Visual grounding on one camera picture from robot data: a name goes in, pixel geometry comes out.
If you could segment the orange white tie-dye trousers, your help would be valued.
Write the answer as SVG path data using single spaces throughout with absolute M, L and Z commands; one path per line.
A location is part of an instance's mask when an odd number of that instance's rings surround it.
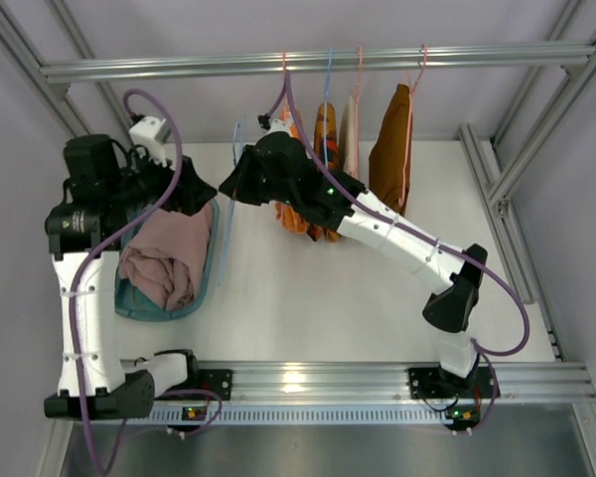
M 294 117 L 288 104 L 284 105 L 280 114 L 280 119 L 285 123 L 286 126 L 289 127 L 290 135 L 292 137 L 297 139 L 301 138 L 300 132 L 295 125 Z M 297 212 L 295 212 L 291 206 L 287 204 L 276 203 L 275 211 L 276 219 L 281 223 L 282 227 L 286 231 L 297 235 L 305 235 L 308 233 L 308 222 L 305 221 Z

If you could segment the pink trousers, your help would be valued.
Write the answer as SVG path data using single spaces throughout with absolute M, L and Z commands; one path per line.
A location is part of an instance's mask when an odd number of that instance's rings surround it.
M 192 216 L 156 210 L 124 248 L 119 276 L 160 309 L 183 309 L 200 293 L 213 218 L 211 204 Z

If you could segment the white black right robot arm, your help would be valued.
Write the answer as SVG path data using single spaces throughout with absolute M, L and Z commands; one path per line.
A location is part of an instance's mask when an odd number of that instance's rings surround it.
M 301 141 L 286 132 L 245 146 L 220 191 L 242 204 L 288 205 L 307 222 L 363 243 L 418 277 L 430 291 L 422 316 L 436 333 L 440 378 L 453 388 L 472 384 L 480 358 L 468 328 L 488 257 L 484 248 L 443 250 L 362 182 L 309 159 Z

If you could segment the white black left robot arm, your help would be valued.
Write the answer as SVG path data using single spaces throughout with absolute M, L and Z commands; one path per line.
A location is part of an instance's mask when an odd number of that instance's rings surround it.
M 186 349 L 158 352 L 123 366 L 116 346 L 115 284 L 131 217 L 199 212 L 216 195 L 188 156 L 160 160 L 144 145 L 130 150 L 106 134 L 69 140 L 63 199 L 45 220 L 62 301 L 63 357 L 48 418 L 143 418 L 166 392 L 195 385 L 200 370 Z

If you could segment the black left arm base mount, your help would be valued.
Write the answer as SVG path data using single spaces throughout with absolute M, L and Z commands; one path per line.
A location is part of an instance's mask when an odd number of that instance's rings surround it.
M 176 389 L 182 391 L 185 398 L 212 398 L 212 394 L 215 394 L 221 400 L 230 400 L 232 378 L 230 369 L 199 369 L 191 378 L 177 385 Z

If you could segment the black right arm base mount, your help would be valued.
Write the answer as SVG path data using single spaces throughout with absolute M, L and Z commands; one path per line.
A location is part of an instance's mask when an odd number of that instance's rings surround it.
M 478 367 L 466 378 L 452 375 L 439 366 L 415 367 L 407 370 L 413 399 L 482 399 L 498 398 L 501 394 L 488 367 Z

